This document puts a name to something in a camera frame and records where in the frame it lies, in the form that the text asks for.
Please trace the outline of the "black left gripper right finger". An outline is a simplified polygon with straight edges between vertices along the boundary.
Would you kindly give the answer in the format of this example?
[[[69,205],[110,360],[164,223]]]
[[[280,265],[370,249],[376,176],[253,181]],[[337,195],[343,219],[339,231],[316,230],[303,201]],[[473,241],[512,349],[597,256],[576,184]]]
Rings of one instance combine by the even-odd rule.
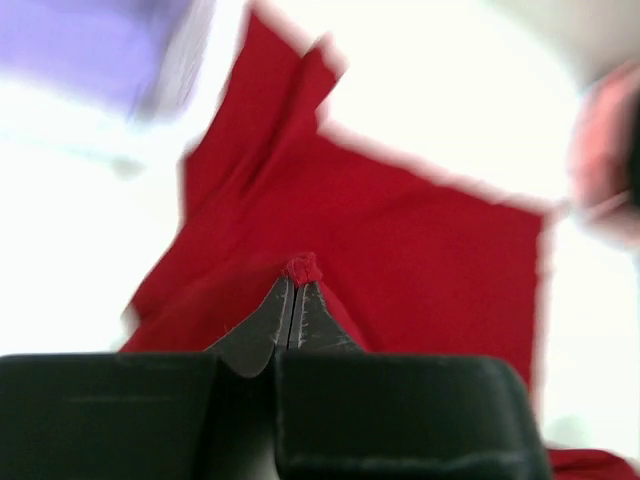
[[[360,351],[317,284],[296,297],[274,367],[284,479],[548,479],[515,370],[486,356]]]

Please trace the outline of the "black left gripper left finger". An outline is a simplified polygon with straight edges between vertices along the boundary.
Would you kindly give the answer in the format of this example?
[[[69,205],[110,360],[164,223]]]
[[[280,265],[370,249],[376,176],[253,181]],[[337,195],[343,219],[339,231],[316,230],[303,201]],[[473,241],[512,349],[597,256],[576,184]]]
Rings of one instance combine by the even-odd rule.
[[[5,479],[274,479],[271,365],[295,288],[278,279],[198,353],[1,360]]]

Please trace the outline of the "red t-shirt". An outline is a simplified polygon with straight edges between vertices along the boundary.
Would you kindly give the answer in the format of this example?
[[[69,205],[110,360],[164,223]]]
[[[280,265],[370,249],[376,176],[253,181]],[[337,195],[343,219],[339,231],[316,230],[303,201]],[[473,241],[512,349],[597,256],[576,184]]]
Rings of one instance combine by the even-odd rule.
[[[337,81],[257,10],[222,105],[185,165],[184,220],[139,286],[128,352],[202,352],[280,278],[317,284],[365,353],[486,356],[530,388],[543,217],[381,162],[323,135]],[[632,479],[601,450],[548,449],[548,479]]]

